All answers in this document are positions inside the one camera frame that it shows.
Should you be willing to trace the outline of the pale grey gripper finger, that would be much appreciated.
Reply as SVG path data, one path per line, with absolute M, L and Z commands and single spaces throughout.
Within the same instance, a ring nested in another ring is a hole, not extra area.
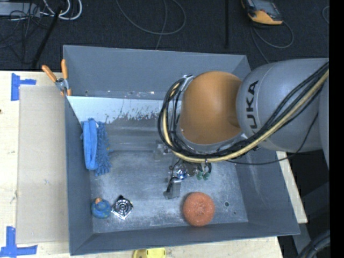
M 172 197 L 173 197 L 172 187 L 173 187 L 172 181 L 169 181 L 167 188 L 166 188 L 166 191 L 163 192 L 165 199 L 172 199 Z
M 181 183 L 182 181 L 179 178 L 172 178 L 170 190 L 172 198 L 177 198 L 180 196 Z

